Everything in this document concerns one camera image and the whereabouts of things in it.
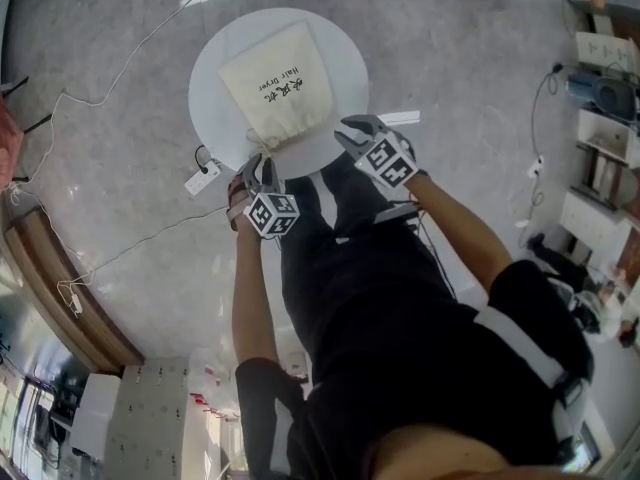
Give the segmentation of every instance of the shoe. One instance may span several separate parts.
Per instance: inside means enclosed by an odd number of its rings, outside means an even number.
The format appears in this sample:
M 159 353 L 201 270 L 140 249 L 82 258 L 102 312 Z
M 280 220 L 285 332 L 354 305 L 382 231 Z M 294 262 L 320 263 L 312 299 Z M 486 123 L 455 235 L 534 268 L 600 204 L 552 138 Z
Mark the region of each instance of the shoe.
M 532 251 L 536 247 L 542 245 L 542 242 L 544 242 L 544 233 L 538 233 L 527 240 L 527 249 Z

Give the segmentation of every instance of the black chair leg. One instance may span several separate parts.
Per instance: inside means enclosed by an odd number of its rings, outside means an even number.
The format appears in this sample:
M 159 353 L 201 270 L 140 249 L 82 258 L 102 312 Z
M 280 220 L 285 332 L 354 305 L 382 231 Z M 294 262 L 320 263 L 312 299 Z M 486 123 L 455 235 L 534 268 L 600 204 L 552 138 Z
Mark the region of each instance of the black chair leg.
M 29 128 L 27 128 L 24 131 L 24 134 L 27 135 L 28 133 L 31 133 L 33 130 L 35 130 L 36 128 L 38 128 L 39 126 L 42 126 L 44 123 L 47 123 L 49 121 L 51 121 L 51 118 L 53 117 L 53 114 L 49 114 L 47 117 L 43 117 L 42 119 L 40 119 L 40 121 L 38 121 L 36 124 L 34 124 L 33 126 L 30 126 Z
M 22 87 L 24 84 L 26 84 L 29 81 L 29 77 L 26 76 L 24 77 L 22 80 L 20 80 L 16 85 L 14 85 L 11 89 L 7 90 L 7 91 L 3 91 L 2 93 L 2 97 L 6 98 L 7 96 L 9 96 L 9 94 L 11 94 L 13 91 L 15 91 L 16 89 L 18 89 L 19 87 Z

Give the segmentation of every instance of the black pants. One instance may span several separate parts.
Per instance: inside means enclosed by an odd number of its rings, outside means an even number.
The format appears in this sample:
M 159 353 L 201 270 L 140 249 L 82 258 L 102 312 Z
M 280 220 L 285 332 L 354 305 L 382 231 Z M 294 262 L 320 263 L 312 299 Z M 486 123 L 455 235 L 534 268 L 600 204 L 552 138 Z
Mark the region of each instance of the black pants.
M 584 289 L 585 280 L 589 277 L 589 273 L 585 267 L 576 265 L 573 261 L 565 258 L 559 252 L 556 252 L 543 244 L 538 244 L 532 248 L 536 257 L 547 262 L 553 267 L 559 275 L 550 275 L 560 281 L 567 283 L 573 291 L 578 293 Z
M 322 217 L 320 198 L 309 178 L 285 183 L 287 193 L 296 197 L 300 218 L 281 241 L 282 292 L 296 334 L 312 360 L 336 312 L 375 289 L 372 284 L 392 282 L 395 271 L 405 275 L 410 268 L 411 275 L 418 276 L 434 268 L 433 257 L 406 223 L 367 226 L 391 205 L 353 162 L 345 153 L 321 171 L 338 207 L 335 229 Z M 338 244 L 337 237 L 352 238 Z

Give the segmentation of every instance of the black t-shirt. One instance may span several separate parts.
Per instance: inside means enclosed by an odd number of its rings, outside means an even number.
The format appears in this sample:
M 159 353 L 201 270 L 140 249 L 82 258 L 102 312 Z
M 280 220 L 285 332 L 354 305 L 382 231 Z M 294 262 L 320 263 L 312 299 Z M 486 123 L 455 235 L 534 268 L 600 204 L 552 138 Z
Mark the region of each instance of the black t-shirt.
M 591 379 L 591 352 L 533 263 L 505 269 L 489 305 L 565 370 Z M 366 478 L 380 440 L 411 424 L 478 439 L 514 465 L 554 462 L 550 390 L 498 336 L 473 323 L 475 309 L 415 283 L 372 288 L 349 306 L 349 318 L 332 323 L 306 402 L 278 364 L 253 359 L 238 367 L 254 477 Z

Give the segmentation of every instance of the black cable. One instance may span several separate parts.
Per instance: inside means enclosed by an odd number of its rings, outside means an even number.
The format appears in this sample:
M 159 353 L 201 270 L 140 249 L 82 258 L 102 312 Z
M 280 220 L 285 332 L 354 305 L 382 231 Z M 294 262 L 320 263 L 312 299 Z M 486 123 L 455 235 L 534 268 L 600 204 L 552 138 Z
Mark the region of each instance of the black cable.
M 207 169 L 204 165 L 202 165 L 200 163 L 200 160 L 198 160 L 198 151 L 200 151 L 202 148 L 204 148 L 204 144 L 200 144 L 197 148 L 196 148 L 196 152 L 193 154 L 193 156 L 196 159 L 196 163 L 198 164 L 198 167 L 200 168 L 200 170 L 204 173 L 207 174 L 207 172 L 209 172 L 209 169 Z
M 49 453 L 49 450 L 46 450 L 44 447 L 42 450 L 40 450 L 31 445 L 31 441 L 33 440 L 33 438 L 30 434 L 31 434 L 31 431 L 33 430 L 33 421 L 36 419 L 36 408 L 40 405 L 40 398 L 42 396 L 41 391 L 42 391 L 42 388 L 38 388 L 38 390 L 34 393 L 34 396 L 33 396 L 33 398 L 35 398 L 34 404 L 33 404 L 33 410 L 31 411 L 31 418 L 29 418 L 28 430 L 25 433 L 27 448 L 32 452 L 36 453 L 37 455 L 39 455 L 42 461 L 51 469 L 58 470 L 58 468 L 60 467 L 60 454 L 61 454 L 61 450 L 60 450 L 61 447 L 58 443 L 56 443 L 56 445 L 58 446 L 57 457 L 52 457 L 52 455 Z
M 533 98 L 533 108 L 531 109 L 531 145 L 533 146 L 533 153 L 536 155 L 536 160 L 540 158 L 540 150 L 538 149 L 538 142 L 536 140 L 536 129 L 535 129 L 535 117 L 536 117 L 536 107 L 538 106 L 538 99 L 540 98 L 540 91 L 544 87 L 544 84 L 547 84 L 547 90 L 551 96 L 555 96 L 558 94 L 558 79 L 556 78 L 556 74 L 564 69 L 562 64 L 554 64 L 553 69 L 549 71 L 544 78 L 540 82 L 538 86 L 538 90 L 536 91 L 536 95 Z
M 536 95 L 533 98 L 533 107 L 531 108 L 531 146 L 533 149 L 533 153 L 536 156 L 536 161 L 540 161 L 542 156 L 540 155 L 540 150 L 538 149 L 538 142 L 536 140 L 536 128 L 535 128 L 535 117 L 536 117 L 536 108 L 538 105 L 538 99 L 540 98 L 540 92 L 544 87 L 544 84 L 547 84 L 547 90 L 551 96 L 555 96 L 558 94 L 558 79 L 556 75 L 560 73 L 564 69 L 564 66 L 559 62 L 555 63 L 544 78 L 540 82 L 538 86 L 538 90 L 536 91 Z M 535 209 L 540 206 L 544 202 L 544 192 L 540 189 L 540 171 L 535 174 L 535 180 L 533 182 L 533 189 L 531 191 L 531 199 L 529 203 L 529 211 L 527 212 L 527 225 L 522 228 L 520 232 L 520 237 L 518 238 L 518 245 L 520 248 L 524 248 L 526 246 L 525 233 L 527 229 L 529 229 L 529 224 L 531 223 L 531 218 L 533 217 L 533 212 Z
M 438 250 L 436 249 L 436 246 L 434 245 L 433 241 L 431 240 L 431 237 L 429 236 L 429 233 L 427 233 L 427 228 L 424 225 L 424 222 L 422 222 L 422 220 L 424 219 L 424 216 L 427 214 L 426 211 L 422 211 L 422 216 L 419 217 L 419 227 L 418 227 L 418 232 L 417 232 L 417 236 L 418 238 L 420 238 L 420 229 L 422 229 L 422 231 L 424 231 L 424 235 L 427 238 L 427 242 L 429 242 L 429 246 L 431 247 L 431 250 L 433 251 L 433 257 L 436 260 L 436 263 L 438 264 L 438 270 L 440 270 L 440 274 L 442 275 L 442 278 L 444 279 L 447 288 L 449 289 L 449 291 L 451 292 L 451 296 L 453 297 L 453 299 L 457 302 L 458 301 L 458 297 L 456 296 L 456 291 L 453 289 L 453 285 L 451 284 L 451 281 L 449 280 L 449 276 L 447 275 L 447 271 L 444 269 L 444 265 L 442 264 L 442 262 L 440 261 L 440 256 L 438 255 Z
M 632 71 L 627 71 L 626 69 L 624 69 L 624 68 L 622 67 L 622 64 L 620 64 L 617 60 L 616 60 L 616 61 L 613 61 L 611 64 L 609 64 L 609 65 L 605 66 L 605 67 L 602 69 L 602 76 L 603 76 L 603 77 L 614 78 L 614 77 L 612 77 L 612 76 L 610 76 L 610 75 L 609 75 L 609 70 L 610 70 L 613 66 L 616 66 L 616 65 L 620 68 L 620 72 L 621 72 L 624 76 L 628 76 L 629 78 L 631 78 L 631 77 L 635 77 L 635 82 L 632 82 L 631 80 L 624 80 L 625 82 L 628 82 L 628 83 L 630 83 L 630 84 L 634 84 L 634 83 L 635 83 L 635 85 L 640 85 L 640 77 L 639 77 L 638 75 L 636 75 L 634 72 L 632 72 Z
M 37 386 L 40 389 L 43 389 L 44 391 L 50 391 L 51 393 L 54 393 L 54 394 L 58 392 L 56 386 L 54 386 L 53 384 L 45 382 L 39 377 L 36 377 L 35 375 L 32 375 L 30 373 L 25 373 L 20 368 L 18 368 L 18 365 L 14 363 L 11 359 L 9 359 L 7 352 L 0 352 L 0 365 L 4 364 L 5 361 L 7 361 L 11 365 L 11 367 L 16 372 L 18 372 L 19 375 L 27 379 L 34 386 Z

